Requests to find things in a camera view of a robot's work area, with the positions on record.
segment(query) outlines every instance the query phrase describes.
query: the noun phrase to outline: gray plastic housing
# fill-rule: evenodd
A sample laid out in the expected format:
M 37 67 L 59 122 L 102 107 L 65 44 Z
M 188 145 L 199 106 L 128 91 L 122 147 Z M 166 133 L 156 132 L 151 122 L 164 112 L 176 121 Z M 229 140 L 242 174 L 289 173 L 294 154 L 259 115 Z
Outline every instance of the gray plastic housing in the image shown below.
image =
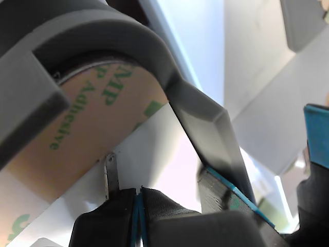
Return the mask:
M 203 165 L 214 168 L 254 202 L 228 112 L 184 81 L 153 31 L 97 0 L 5 0 L 4 4 L 0 33 L 12 38 L 0 41 L 0 47 L 8 49 L 0 49 L 1 72 L 8 72 L 0 82 L 0 89 L 6 89 L 0 90 L 0 116 L 6 119 L 0 127 L 0 168 L 68 107 L 48 71 L 79 54 L 107 50 L 135 60 L 155 76 Z M 17 12 L 16 30 L 2 25 L 13 22 Z M 14 93 L 31 87 L 24 97 Z
M 287 44 L 301 51 L 327 26 L 325 11 L 318 0 L 281 0 Z

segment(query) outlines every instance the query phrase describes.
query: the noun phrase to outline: blue stripe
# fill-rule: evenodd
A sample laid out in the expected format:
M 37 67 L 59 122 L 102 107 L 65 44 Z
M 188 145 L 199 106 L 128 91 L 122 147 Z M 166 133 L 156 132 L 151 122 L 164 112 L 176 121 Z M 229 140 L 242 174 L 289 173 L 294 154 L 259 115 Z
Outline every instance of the blue stripe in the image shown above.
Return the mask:
M 309 146 L 309 160 L 329 169 L 329 110 L 307 105 L 304 115 Z
M 148 235 L 146 231 L 146 222 L 145 222 L 145 212 L 144 212 L 144 203 L 143 203 L 143 194 L 142 192 L 137 196 L 138 208 L 139 208 L 139 219 L 140 219 L 140 228 L 142 234 L 142 240 L 144 247 L 148 246 Z
M 221 181 L 226 187 L 228 187 L 230 190 L 232 190 L 245 204 L 250 207 L 250 209 L 261 216 L 270 226 L 273 228 L 275 225 L 254 205 L 237 187 L 235 187 L 232 183 L 227 181 L 224 177 L 218 174 L 214 169 L 211 167 L 207 168 L 207 171 L 212 174 L 215 178 L 217 178 L 219 181 Z

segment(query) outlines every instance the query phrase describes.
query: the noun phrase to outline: gray plastic bracket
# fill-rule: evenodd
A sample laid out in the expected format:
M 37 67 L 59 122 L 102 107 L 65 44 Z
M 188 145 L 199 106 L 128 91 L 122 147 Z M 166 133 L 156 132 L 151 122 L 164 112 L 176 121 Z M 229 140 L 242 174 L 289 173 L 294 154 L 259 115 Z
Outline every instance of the gray plastic bracket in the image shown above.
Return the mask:
M 69 100 L 28 52 L 0 73 L 0 167 L 69 107 Z

